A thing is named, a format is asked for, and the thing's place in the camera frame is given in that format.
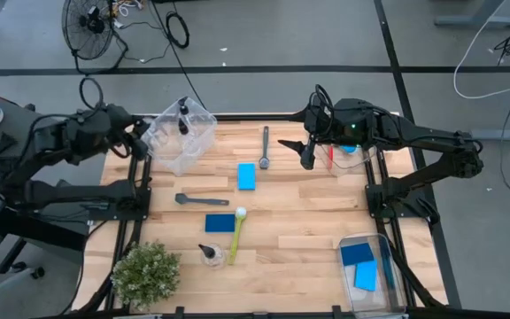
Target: gray spoon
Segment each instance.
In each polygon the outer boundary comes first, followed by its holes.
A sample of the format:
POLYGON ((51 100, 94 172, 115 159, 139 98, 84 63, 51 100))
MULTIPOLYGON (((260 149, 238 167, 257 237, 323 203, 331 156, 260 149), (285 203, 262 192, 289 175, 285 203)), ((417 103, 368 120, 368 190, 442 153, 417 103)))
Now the gray spoon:
POLYGON ((259 168, 269 168, 269 158, 267 157, 267 146, 269 144, 269 127, 263 128, 263 157, 259 160, 259 168))
POLYGON ((174 196, 174 200, 178 204, 186 204, 186 203, 200 203, 200 204, 208 204, 208 205, 222 205, 227 206, 229 205, 229 200, 225 199, 209 199, 209 198, 189 198, 184 193, 177 193, 176 196, 174 196))

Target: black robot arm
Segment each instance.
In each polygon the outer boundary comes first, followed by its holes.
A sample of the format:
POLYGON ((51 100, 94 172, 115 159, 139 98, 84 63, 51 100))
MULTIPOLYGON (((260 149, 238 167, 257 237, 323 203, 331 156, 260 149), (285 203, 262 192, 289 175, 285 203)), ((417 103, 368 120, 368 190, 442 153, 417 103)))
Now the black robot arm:
POLYGON ((18 158, 0 160, 0 198, 17 209, 40 209, 51 203, 107 201, 117 206, 135 203, 135 186, 119 180, 105 186, 54 187, 31 177, 62 160, 78 165, 99 153, 113 150, 121 157, 144 159, 147 146, 141 135, 148 128, 143 119, 116 105, 98 105, 66 120, 29 132, 27 146, 18 158), (115 147, 123 146, 125 154, 115 147))
POLYGON ((406 198, 410 191, 437 182, 448 176, 470 178, 482 171, 479 159, 482 144, 468 133, 447 132, 414 125, 411 121, 356 99, 345 98, 332 105, 325 91, 317 86, 308 106, 289 117, 303 122, 309 138, 302 142, 280 140, 279 143, 296 151, 305 169, 313 169, 314 148, 318 144, 361 146, 364 150, 375 146, 381 151, 395 151, 404 147, 441 152, 440 160, 402 178, 390 177, 382 185, 367 190, 370 209, 406 198))

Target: clear plastic bin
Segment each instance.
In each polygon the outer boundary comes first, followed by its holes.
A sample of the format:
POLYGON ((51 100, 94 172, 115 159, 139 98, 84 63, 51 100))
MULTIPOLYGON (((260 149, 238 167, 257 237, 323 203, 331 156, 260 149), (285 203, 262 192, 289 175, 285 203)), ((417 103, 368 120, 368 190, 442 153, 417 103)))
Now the clear plastic bin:
POLYGON ((377 154, 373 146, 364 151, 360 146, 344 147, 333 145, 320 145, 314 149, 314 155, 321 159, 330 174, 339 177, 349 174, 365 161, 371 160, 377 154))
POLYGON ((401 275, 390 254, 387 238, 380 234, 359 234, 344 237, 338 246, 344 286, 352 312, 357 318, 381 317, 403 314, 405 311, 401 275), (352 245, 369 244, 377 262, 375 290, 373 292, 355 287, 356 265, 344 266, 342 248, 352 245))
POLYGON ((153 159, 180 176, 212 146, 217 124, 204 107, 183 97, 160 114, 141 139, 153 159))

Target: blue sponge block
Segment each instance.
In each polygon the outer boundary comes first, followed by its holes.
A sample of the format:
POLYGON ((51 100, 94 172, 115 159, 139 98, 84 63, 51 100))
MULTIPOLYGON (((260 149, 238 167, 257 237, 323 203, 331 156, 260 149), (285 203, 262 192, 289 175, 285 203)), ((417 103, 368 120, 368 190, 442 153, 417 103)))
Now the blue sponge block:
POLYGON ((255 191, 255 164, 242 163, 237 165, 237 189, 255 191))
POLYGON ((235 232, 236 216, 234 214, 207 214, 205 232, 235 232))
POLYGON ((342 263, 344 266, 351 266, 374 259, 371 247, 367 243, 342 247, 342 263))
POLYGON ((355 147, 355 146, 340 146, 340 148, 342 150, 344 150, 344 152, 348 153, 348 154, 351 154, 353 152, 355 152, 355 150, 357 150, 358 148, 355 147))
POLYGON ((370 292, 375 291, 377 283, 377 261, 361 262, 355 267, 355 287, 370 292))

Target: potted plant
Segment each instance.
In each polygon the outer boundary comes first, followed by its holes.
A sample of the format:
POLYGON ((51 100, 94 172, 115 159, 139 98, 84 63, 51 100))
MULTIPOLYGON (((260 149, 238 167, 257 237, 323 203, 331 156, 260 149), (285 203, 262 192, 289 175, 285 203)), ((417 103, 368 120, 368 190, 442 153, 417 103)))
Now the potted plant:
POLYGON ((160 243, 134 245, 115 264, 112 283, 123 304, 132 303, 140 311, 176 292, 180 254, 169 253, 160 243))

